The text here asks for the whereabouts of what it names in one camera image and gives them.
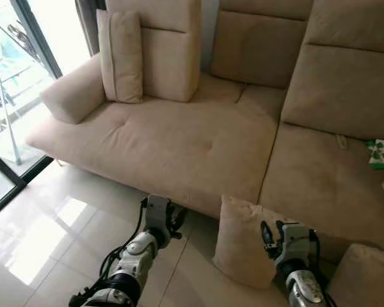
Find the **curtain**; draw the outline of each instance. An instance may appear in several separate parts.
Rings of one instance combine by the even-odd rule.
[[[105,0],[76,0],[76,8],[90,54],[93,56],[100,51],[96,11],[106,10]]]

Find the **beige sofa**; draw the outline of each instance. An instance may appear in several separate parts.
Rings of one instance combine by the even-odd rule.
[[[43,93],[29,144],[213,217],[222,194],[261,203],[332,234],[330,260],[384,248],[364,141],[384,138],[384,0],[220,2],[206,74],[199,0],[106,0],[140,13],[144,103],[105,101],[95,56]]]

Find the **seat cushion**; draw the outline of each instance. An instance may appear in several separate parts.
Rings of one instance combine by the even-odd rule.
[[[107,103],[79,125],[48,119],[29,144],[219,217],[222,194],[257,201],[285,92],[250,86],[242,93],[240,84],[201,80],[189,104]]]
[[[384,248],[384,170],[369,156],[363,141],[341,149],[333,134],[281,123],[259,204],[329,235],[326,259],[352,242]]]

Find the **black cable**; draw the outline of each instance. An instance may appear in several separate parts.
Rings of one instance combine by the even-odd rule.
[[[127,247],[127,245],[130,243],[130,241],[134,240],[134,238],[136,237],[136,235],[138,234],[139,230],[140,230],[140,227],[141,227],[141,222],[142,222],[142,216],[143,216],[143,208],[144,208],[144,204],[143,202],[141,202],[141,205],[140,205],[140,213],[139,213],[139,216],[138,216],[138,223],[136,225],[136,228],[135,228],[135,231],[132,233],[132,235],[129,237],[129,239],[127,240],[127,242],[125,242],[122,246],[119,246],[117,247],[116,249],[112,250],[108,255],[107,257],[105,257],[104,261],[102,262],[102,265],[100,267],[100,271],[99,271],[99,276],[100,278],[101,277],[106,277],[105,275],[108,275],[109,273],[109,270],[113,264],[113,262],[115,260],[118,260],[118,259],[121,259],[120,257],[120,254],[122,251],[125,250],[125,248]]]
[[[337,307],[337,305],[336,305],[334,299],[330,296],[329,293],[327,293],[327,298],[328,298],[328,300],[330,301],[330,304],[331,304],[333,307]]]
[[[316,242],[316,270],[319,272],[320,271],[320,239],[316,235],[315,237],[315,242]]]

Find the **sliding glass door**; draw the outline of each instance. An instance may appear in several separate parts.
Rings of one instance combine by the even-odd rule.
[[[9,1],[0,1],[0,158],[18,175],[44,153],[25,143],[47,116],[39,93],[54,82]]]
[[[89,57],[74,0],[0,0],[0,208],[51,161],[26,144],[40,92]]]

